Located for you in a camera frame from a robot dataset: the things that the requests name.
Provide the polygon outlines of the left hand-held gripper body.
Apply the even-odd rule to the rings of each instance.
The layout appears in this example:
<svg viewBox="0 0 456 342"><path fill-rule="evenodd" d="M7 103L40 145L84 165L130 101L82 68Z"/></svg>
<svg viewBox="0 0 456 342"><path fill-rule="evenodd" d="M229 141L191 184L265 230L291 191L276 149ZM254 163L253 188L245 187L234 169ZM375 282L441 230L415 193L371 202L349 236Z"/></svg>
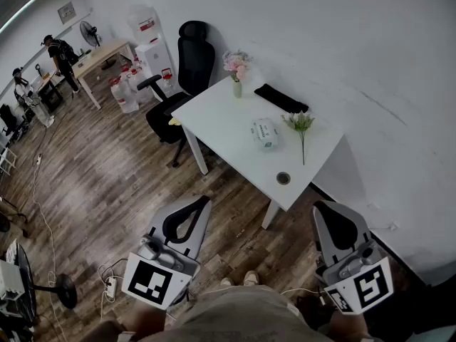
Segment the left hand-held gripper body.
<svg viewBox="0 0 456 342"><path fill-rule="evenodd" d="M167 310L184 298L187 287L199 272L196 258L197 252L185 244L144 235L140 248L129 254L122 292Z"/></svg>

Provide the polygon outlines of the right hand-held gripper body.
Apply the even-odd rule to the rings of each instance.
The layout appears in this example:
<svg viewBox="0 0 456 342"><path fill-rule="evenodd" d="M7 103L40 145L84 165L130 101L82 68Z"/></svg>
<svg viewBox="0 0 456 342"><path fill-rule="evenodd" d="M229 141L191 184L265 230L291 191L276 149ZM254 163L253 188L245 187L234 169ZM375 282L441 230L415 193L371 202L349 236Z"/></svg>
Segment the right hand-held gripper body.
<svg viewBox="0 0 456 342"><path fill-rule="evenodd" d="M316 278L342 314L362 314L393 294L388 258L373 239L332 266L320 256Z"/></svg>

